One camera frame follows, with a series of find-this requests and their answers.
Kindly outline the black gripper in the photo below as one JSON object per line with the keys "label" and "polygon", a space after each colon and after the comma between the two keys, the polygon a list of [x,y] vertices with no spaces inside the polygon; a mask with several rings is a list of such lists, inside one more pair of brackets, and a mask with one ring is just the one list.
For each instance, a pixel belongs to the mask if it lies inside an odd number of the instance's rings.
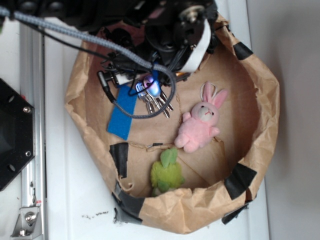
{"label": "black gripper", "polygon": [[143,30],[139,45],[120,27],[107,32],[106,37],[145,61],[159,63],[173,72],[187,73],[187,64],[192,61],[192,67],[197,68],[205,52],[215,48],[215,4],[100,4],[96,17],[105,28],[123,22],[134,33]]}

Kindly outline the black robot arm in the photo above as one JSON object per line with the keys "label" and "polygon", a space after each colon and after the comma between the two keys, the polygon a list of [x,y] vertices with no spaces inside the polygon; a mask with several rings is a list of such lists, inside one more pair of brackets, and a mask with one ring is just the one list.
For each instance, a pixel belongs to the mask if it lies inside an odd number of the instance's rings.
{"label": "black robot arm", "polygon": [[186,80],[214,52],[218,17],[213,0],[3,0],[10,17],[55,17],[77,30],[99,31],[142,59]]}

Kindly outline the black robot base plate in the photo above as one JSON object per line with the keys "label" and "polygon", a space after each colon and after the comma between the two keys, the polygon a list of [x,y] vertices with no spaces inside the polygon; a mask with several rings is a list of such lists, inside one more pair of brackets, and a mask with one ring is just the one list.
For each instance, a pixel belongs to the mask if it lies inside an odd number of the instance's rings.
{"label": "black robot base plate", "polygon": [[0,190],[34,157],[34,108],[0,80]]}

